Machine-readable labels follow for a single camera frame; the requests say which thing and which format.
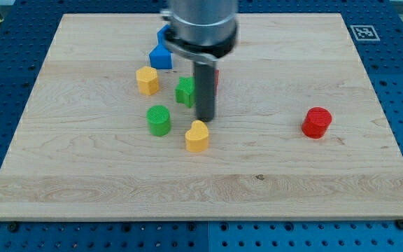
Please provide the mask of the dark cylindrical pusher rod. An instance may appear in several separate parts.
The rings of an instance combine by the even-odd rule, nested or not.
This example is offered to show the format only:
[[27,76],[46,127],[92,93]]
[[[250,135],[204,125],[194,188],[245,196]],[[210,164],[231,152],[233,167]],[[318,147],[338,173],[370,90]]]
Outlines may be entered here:
[[215,117],[215,68],[194,62],[195,111],[198,120],[212,121]]

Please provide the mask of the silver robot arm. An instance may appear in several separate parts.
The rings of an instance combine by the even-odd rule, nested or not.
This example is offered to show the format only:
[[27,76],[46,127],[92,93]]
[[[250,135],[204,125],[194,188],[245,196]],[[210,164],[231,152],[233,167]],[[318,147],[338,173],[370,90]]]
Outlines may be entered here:
[[170,0],[161,11],[169,23],[164,46],[192,61],[196,118],[215,118],[217,61],[236,45],[239,24],[235,0]]

